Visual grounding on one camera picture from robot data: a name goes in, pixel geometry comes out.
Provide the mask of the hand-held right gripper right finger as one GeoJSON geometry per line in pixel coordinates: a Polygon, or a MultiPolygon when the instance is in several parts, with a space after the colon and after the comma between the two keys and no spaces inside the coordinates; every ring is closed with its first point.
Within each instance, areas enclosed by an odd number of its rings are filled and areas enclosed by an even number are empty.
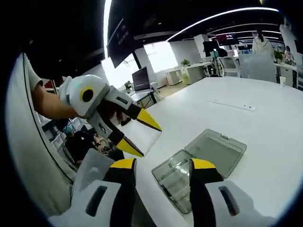
{"type": "Polygon", "coordinates": [[[207,160],[190,159],[190,203],[195,227],[255,227],[253,200],[207,160]]]}

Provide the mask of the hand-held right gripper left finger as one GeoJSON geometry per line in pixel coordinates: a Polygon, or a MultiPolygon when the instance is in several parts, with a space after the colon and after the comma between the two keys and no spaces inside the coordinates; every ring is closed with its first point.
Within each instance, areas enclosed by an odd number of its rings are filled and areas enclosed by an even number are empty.
{"type": "Polygon", "coordinates": [[[129,227],[135,204],[136,158],[85,159],[73,189],[74,227],[129,227]]]}

